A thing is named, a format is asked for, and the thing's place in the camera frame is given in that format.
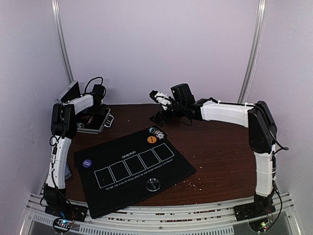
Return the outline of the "poker chip row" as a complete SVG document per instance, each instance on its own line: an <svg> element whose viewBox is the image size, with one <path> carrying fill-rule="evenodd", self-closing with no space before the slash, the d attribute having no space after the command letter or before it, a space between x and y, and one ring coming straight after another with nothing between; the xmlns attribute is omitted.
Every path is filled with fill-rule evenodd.
<svg viewBox="0 0 313 235"><path fill-rule="evenodd" d="M78 129L84 129L85 128L85 124L82 122L77 122L76 125L77 125Z"/></svg>

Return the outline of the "poker chip pile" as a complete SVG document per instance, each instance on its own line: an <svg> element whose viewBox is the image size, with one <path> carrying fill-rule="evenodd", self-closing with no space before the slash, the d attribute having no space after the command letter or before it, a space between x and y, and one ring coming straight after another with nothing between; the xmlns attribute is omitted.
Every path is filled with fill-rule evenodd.
<svg viewBox="0 0 313 235"><path fill-rule="evenodd" d="M150 127L148 131L150 134L154 135L159 140L162 140L165 137L165 134L156 127Z"/></svg>

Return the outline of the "orange big blind button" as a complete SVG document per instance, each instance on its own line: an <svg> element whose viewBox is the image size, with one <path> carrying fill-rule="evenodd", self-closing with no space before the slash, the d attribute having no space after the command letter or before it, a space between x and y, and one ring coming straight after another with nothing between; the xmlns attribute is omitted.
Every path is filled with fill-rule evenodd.
<svg viewBox="0 0 313 235"><path fill-rule="evenodd" d="M155 136L149 136L147 138L147 142L148 143L156 143L157 142L157 138Z"/></svg>

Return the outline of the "purple small blind button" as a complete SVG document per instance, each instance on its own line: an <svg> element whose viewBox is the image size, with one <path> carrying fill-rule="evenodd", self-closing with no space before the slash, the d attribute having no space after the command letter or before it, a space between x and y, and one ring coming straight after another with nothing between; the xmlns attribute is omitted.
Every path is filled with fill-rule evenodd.
<svg viewBox="0 0 313 235"><path fill-rule="evenodd" d="M92 166L92 161L89 160L89 159L86 159L86 160L83 161L82 166L83 166L84 168L89 168L89 167Z"/></svg>

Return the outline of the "grey playing card deck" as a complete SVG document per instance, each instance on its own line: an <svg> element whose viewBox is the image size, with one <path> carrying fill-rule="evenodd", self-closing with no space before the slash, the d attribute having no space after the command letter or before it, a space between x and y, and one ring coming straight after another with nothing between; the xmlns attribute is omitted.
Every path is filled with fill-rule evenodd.
<svg viewBox="0 0 313 235"><path fill-rule="evenodd" d="M65 180L68 180L72 176L71 171L69 169L68 163L66 163L65 167Z"/></svg>

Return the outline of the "black dealer button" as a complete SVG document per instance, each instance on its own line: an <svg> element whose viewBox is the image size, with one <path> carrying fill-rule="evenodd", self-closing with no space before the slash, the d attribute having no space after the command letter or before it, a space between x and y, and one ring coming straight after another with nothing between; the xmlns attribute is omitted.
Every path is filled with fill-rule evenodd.
<svg viewBox="0 0 313 235"><path fill-rule="evenodd" d="M156 178L150 178L146 182L146 189L150 192L155 192L160 189L160 181Z"/></svg>

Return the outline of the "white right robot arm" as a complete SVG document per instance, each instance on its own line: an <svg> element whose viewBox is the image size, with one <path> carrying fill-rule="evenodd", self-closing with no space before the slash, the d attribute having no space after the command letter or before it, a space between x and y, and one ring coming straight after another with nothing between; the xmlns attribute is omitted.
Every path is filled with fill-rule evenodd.
<svg viewBox="0 0 313 235"><path fill-rule="evenodd" d="M159 93L151 96L161 105L161 110L150 117L159 126L173 117L189 120L221 121L237 124L248 129L249 146L256 160L257 183L251 212L261 216L269 209L274 193L276 174L275 148L277 127L264 101L254 104L227 103L213 98L194 101L192 97L175 101Z"/></svg>

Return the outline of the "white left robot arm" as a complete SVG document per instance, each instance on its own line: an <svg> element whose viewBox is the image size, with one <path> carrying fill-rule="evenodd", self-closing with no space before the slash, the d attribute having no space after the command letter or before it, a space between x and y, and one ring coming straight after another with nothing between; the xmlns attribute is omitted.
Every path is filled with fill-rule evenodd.
<svg viewBox="0 0 313 235"><path fill-rule="evenodd" d="M44 199L59 216L70 213L70 202L66 199L65 168L68 150L78 132L100 134L110 127L113 116L103 104L104 95L90 92L72 100L64 100L53 105L51 118L52 147L49 172L44 184Z"/></svg>

